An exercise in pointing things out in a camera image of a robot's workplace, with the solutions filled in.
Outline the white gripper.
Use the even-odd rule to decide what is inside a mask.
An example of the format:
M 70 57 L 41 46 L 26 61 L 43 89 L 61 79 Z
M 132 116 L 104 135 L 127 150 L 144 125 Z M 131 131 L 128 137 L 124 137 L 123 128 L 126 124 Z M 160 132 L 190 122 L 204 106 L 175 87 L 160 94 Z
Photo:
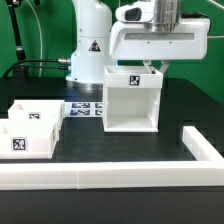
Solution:
M 145 60 L 149 74 L 155 68 L 149 60 L 163 60 L 159 69 L 165 73 L 167 60 L 198 60 L 207 53 L 210 20 L 183 19 L 171 32 L 153 32 L 146 23 L 116 22 L 111 30 L 109 53 L 117 60 Z

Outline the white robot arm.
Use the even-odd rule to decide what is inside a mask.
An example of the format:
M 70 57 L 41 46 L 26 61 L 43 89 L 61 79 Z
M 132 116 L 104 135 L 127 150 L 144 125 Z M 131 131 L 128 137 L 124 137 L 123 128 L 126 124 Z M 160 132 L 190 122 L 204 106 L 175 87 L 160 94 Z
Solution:
M 115 12 L 100 0 L 72 0 L 77 47 L 71 55 L 71 87 L 95 89 L 103 83 L 104 67 L 117 60 L 139 60 L 152 73 L 153 60 L 198 60 L 207 53 L 210 19 L 183 14 L 182 0 L 137 0 Z

